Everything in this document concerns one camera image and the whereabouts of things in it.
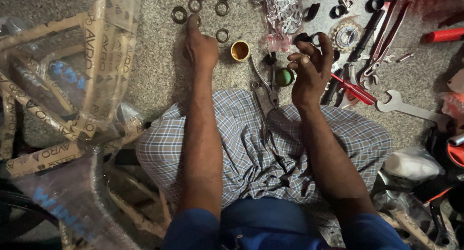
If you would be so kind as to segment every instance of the checkered cloth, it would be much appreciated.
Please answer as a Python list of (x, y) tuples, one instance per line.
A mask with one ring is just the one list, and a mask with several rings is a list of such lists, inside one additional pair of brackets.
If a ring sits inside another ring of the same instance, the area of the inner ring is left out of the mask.
[[(275, 197), (305, 204), (329, 238), (338, 227), (312, 176), (303, 146), (301, 119), (293, 105), (267, 118), (256, 93), (223, 90), (213, 94), (223, 147), (222, 207), (248, 196)], [(175, 206), (182, 188), (182, 144), (189, 102), (177, 102), (139, 139), (137, 158)], [(392, 152), (392, 140), (379, 124), (349, 110), (321, 106), (334, 136), (358, 169), (368, 189)]]

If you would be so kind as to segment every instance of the red handlebar grip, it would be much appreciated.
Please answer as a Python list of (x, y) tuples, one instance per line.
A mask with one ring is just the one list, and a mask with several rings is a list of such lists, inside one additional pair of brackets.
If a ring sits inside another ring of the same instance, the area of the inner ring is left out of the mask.
[(461, 40), (464, 36), (464, 27), (431, 32), (426, 35), (427, 43)]

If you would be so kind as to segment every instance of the hand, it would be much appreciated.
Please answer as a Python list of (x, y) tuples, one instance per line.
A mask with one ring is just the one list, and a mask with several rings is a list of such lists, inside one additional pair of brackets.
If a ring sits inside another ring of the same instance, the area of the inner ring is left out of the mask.
[(185, 45), (190, 54), (195, 70), (211, 71), (219, 59), (218, 42), (216, 39), (204, 36), (198, 30), (199, 16), (193, 14), (188, 18)]
[(291, 63), (287, 68), (295, 70), (298, 75), (291, 92), (291, 99), (300, 112), (319, 108), (319, 100), (332, 75), (334, 60), (332, 43), (324, 33), (319, 35), (319, 42), (322, 53), (310, 43), (298, 42), (297, 48), (301, 53), (288, 56)]

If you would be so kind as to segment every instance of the forearm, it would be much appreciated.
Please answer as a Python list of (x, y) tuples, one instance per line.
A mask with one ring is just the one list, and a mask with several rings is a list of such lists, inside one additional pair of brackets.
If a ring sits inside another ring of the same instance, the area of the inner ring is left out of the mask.
[(338, 144), (319, 106), (301, 111), (300, 115), (316, 186), (339, 220), (354, 212), (375, 213), (363, 179)]
[(186, 120), (184, 187), (179, 211), (203, 208), (220, 216), (222, 144), (212, 100), (212, 71), (195, 71)]

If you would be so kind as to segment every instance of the screwdriver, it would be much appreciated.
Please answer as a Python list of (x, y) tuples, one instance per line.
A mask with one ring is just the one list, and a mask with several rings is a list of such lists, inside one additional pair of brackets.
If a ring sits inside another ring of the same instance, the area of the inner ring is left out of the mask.
[(358, 98), (363, 103), (367, 105), (373, 105), (377, 101), (377, 99), (375, 99), (374, 96), (369, 94), (367, 91), (363, 90), (361, 87), (353, 85), (349, 81), (344, 81), (338, 78), (335, 74), (332, 74), (332, 77), (334, 77), (337, 81), (340, 82), (340, 87), (344, 88), (347, 92), (349, 92), (354, 97)]

